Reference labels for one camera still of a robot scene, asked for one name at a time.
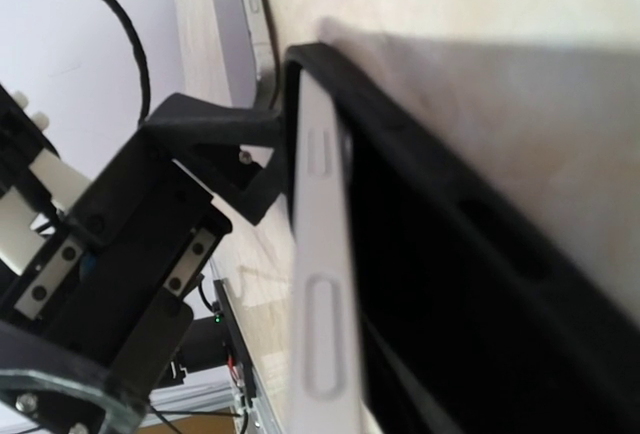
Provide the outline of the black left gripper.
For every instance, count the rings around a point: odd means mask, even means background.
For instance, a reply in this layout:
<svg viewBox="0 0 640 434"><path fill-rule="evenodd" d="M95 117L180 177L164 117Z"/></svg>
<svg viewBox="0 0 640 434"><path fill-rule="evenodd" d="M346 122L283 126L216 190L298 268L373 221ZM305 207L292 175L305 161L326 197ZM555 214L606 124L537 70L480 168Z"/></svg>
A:
<svg viewBox="0 0 640 434"><path fill-rule="evenodd" d="M192 321L185 296L231 231L135 134L1 298L1 399L53 433L132 433Z"/></svg>

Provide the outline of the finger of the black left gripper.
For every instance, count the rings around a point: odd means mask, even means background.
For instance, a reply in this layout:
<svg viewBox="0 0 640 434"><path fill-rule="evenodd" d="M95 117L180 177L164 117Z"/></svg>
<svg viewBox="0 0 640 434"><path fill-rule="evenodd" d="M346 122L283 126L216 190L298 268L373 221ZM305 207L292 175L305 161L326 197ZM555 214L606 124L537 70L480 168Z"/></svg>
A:
<svg viewBox="0 0 640 434"><path fill-rule="evenodd" d="M141 130L254 226L286 191L285 116L279 111L173 94Z"/></svg>

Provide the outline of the small silver-edged phone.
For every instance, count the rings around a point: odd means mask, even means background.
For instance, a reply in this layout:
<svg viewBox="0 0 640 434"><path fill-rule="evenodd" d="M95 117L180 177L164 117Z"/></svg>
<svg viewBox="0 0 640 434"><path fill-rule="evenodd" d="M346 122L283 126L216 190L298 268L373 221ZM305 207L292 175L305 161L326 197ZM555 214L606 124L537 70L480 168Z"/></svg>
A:
<svg viewBox="0 0 640 434"><path fill-rule="evenodd" d="M293 196L289 433L364 430L354 265L340 125L330 94L299 78Z"/></svg>

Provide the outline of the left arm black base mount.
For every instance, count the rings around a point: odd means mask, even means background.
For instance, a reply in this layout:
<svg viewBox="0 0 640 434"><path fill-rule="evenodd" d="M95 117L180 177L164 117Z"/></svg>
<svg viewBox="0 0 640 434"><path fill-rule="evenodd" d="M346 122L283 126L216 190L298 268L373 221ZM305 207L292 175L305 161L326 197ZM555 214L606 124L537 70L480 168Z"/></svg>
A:
<svg viewBox="0 0 640 434"><path fill-rule="evenodd" d="M247 405L251 407L256 398L257 389L253 362L247 344L235 317L229 296L222 280L215 280L213 287L216 294L214 318L226 329L223 346L226 352L226 365L235 386L238 387Z"/></svg>

